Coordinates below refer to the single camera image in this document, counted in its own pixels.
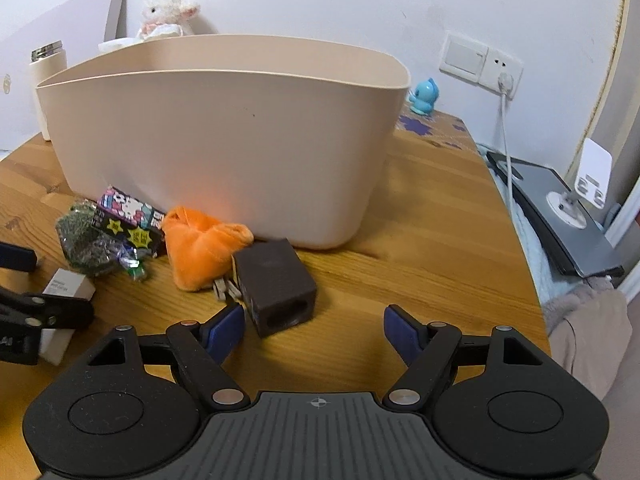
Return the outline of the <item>small white carton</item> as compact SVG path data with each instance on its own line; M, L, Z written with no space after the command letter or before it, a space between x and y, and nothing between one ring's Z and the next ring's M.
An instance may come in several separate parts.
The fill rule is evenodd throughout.
M88 303L96 288L84 275L58 269L43 293L53 299L53 310L47 314L43 327L39 356L53 365L60 365L75 330L88 320Z

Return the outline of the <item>dark brown square box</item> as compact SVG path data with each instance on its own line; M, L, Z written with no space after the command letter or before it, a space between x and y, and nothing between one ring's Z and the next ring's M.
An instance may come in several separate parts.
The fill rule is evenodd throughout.
M241 249L232 263L235 284L259 337L312 319L318 287L286 238Z

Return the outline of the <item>green glitter scrunchie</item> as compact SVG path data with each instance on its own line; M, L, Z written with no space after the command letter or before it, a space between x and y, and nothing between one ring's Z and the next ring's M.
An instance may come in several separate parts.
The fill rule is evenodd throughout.
M78 200L55 222L63 255L70 267L89 278L125 271L134 281L147 277L137 249L94 225L98 206L91 200Z

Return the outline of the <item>colourful cartoon small box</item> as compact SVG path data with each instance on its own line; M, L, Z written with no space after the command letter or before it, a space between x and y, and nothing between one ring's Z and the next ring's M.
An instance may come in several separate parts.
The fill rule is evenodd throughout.
M166 252L162 223L166 214L109 186L96 203L92 226L101 233L153 257Z

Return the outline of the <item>beige grey blanket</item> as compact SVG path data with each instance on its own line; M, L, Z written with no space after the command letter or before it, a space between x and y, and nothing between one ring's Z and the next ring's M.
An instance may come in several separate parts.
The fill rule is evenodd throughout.
M638 398L638 300L590 278L542 310L555 362L614 410Z

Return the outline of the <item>grey laptop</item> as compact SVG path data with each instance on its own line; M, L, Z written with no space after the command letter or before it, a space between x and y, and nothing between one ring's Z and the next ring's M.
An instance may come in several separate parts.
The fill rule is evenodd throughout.
M624 274L622 258L577 195L551 168L489 151L487 158L536 231L560 273L580 278Z

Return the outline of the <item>cream thermos bottle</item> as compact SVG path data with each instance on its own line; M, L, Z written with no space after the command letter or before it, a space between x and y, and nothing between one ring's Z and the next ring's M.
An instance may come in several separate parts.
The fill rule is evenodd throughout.
M32 81L32 97L34 98L40 133L45 141L50 141L50 134L46 115L43 114L41 108L37 87L43 81L53 77L59 72L62 72L62 70L66 70L66 68L66 51L61 40L45 44L44 46L35 48L35 50L30 52L29 73L30 80Z

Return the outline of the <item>white phone stand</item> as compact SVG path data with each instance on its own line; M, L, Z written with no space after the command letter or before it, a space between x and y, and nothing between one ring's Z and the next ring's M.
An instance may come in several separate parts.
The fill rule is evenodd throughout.
M568 192L549 192L546 196L552 214L572 229L587 227L581 200L597 209L605 205L612 172L612 155L591 139L582 144L573 187Z

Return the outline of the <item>beige plastic storage bin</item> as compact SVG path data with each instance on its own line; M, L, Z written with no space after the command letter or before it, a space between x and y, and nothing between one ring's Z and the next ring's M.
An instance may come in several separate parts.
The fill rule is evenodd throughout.
M383 52L218 34L101 54L37 93L76 194L118 188L323 249L357 233L410 84Z

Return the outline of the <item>lilac headboard panel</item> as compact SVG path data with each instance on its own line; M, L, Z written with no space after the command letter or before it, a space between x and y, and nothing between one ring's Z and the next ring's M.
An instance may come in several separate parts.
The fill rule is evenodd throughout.
M1 155L40 131L35 86L99 53L116 36L122 0L68 0L1 41Z

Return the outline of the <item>blue bird figurine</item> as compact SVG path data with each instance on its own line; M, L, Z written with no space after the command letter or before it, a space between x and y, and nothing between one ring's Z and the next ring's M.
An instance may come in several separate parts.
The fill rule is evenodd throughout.
M433 78L428 78L419 82L413 92L409 94L410 110L418 115L431 115L438 98L438 85Z

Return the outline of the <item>white plush lamb toy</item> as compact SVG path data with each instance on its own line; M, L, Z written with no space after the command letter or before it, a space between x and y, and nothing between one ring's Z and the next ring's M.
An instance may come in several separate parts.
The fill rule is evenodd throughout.
M192 21L201 10L195 0L144 0L137 38L193 35Z

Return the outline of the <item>white wall switch socket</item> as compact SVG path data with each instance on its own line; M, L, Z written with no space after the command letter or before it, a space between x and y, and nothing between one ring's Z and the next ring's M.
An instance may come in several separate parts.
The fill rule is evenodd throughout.
M495 93L503 90L500 81L505 80L506 97L512 100L518 90L524 64L516 56L448 32L439 70Z

